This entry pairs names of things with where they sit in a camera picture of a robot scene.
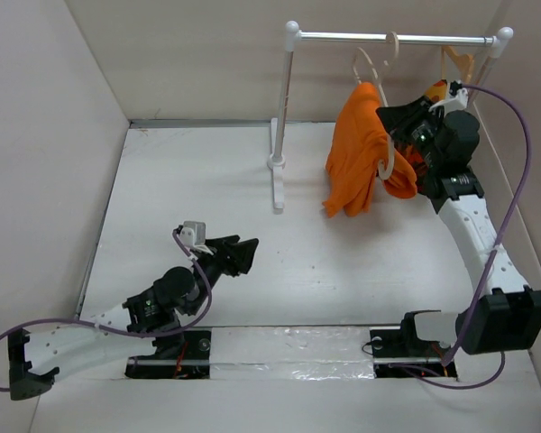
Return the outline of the orange trousers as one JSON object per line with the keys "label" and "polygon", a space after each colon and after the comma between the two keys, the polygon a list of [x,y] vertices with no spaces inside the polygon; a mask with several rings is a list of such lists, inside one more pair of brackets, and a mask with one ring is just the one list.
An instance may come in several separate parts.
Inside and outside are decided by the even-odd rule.
{"label": "orange trousers", "polygon": [[356,217],[370,210],[378,163],[389,161],[388,136],[376,114],[380,106],[376,87],[364,82],[355,87],[335,121],[326,160],[330,194],[323,207],[328,217],[341,211]]}

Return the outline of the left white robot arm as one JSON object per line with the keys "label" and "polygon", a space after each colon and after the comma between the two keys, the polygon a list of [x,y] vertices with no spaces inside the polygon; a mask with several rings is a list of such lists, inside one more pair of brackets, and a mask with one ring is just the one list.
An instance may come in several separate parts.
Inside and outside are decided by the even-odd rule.
{"label": "left white robot arm", "polygon": [[73,374],[119,358],[172,358],[184,335],[205,317],[213,288],[223,276],[252,268],[256,238],[239,235],[196,241],[179,226],[172,238],[189,260],[117,306],[87,320],[46,318],[7,335],[9,396],[25,401],[43,395]]}

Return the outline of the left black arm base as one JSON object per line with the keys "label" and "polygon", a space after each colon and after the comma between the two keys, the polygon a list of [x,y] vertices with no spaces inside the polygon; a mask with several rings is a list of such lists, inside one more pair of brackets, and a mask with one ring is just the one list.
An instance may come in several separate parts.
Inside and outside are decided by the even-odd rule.
{"label": "left black arm base", "polygon": [[124,375],[140,380],[209,379],[211,340],[211,328],[158,338],[152,342],[155,353],[130,357]]}

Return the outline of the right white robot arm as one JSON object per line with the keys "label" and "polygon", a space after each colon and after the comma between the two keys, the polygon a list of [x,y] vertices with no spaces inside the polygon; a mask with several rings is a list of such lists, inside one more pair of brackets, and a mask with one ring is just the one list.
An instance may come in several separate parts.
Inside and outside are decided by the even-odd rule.
{"label": "right white robot arm", "polygon": [[427,97],[376,111],[398,151],[414,159],[417,187],[449,229],[476,290],[476,305],[457,312],[410,314],[401,349],[420,355],[431,342],[458,344],[468,355],[527,350],[541,330],[541,290],[513,265],[470,167],[479,121],[465,110],[446,112]]}

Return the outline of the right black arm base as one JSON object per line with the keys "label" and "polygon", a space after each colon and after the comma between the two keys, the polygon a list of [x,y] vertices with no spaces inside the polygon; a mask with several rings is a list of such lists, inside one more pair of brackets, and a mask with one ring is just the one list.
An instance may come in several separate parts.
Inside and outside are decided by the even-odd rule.
{"label": "right black arm base", "polygon": [[399,324],[370,328],[362,351],[372,358],[377,379],[458,378],[454,362],[446,367],[440,363],[446,350],[417,336],[415,316],[420,312],[406,313]]}

